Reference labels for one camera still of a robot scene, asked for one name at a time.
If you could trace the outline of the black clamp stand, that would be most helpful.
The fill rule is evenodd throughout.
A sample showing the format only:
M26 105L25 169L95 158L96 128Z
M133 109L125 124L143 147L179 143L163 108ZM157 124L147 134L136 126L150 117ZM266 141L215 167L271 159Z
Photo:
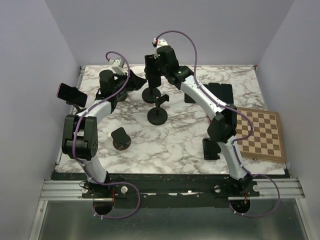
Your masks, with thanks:
M167 119L167 111L161 107L161 104L168 102L170 97L167 94L162 95L161 97L157 96L154 98L155 107L150 109L147 113L147 120L155 126L163 125Z

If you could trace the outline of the teal phone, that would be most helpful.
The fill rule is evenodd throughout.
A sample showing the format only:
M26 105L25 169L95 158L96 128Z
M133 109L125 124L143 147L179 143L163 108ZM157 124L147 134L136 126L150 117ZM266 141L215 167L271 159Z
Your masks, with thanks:
M217 82L210 82L208 84L208 89L210 92L215 95L218 99L221 99L221 85Z

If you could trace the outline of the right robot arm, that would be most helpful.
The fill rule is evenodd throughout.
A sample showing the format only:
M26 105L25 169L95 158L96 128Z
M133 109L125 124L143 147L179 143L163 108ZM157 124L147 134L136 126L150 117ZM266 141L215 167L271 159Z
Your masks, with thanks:
M174 49L161 46L154 54L145 55L145 76L149 84L161 85L161 77L178 90L190 96L211 120L207 133L216 142L226 160L232 178L230 191L241 196L247 192L253 176L245 169L238 146L237 116L240 112L234 104L226 104L210 92L196 77L196 70L180 65Z

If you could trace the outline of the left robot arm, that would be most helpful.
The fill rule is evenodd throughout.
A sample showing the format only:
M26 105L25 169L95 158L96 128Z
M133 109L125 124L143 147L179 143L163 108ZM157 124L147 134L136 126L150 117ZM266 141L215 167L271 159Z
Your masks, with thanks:
M81 166L87 177L87 189L93 189L101 198L110 194L114 183L97 156L98 124L114 112L119 98L140 90L146 82L132 70L124 74L103 70L99 73L99 89L94 102L88 108L85 108L85 93L66 84L59 86L57 96L60 99L82 107L64 119L61 150Z

